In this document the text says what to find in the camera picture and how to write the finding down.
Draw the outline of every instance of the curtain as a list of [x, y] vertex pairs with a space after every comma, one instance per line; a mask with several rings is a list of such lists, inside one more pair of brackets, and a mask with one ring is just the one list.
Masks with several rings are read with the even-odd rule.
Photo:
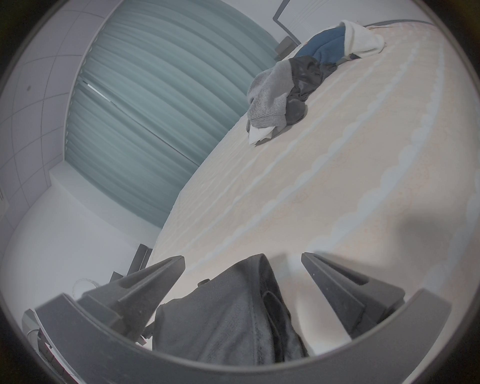
[[277, 42], [220, 0], [125, 0], [80, 69], [65, 159], [162, 227], [178, 193], [248, 109]]

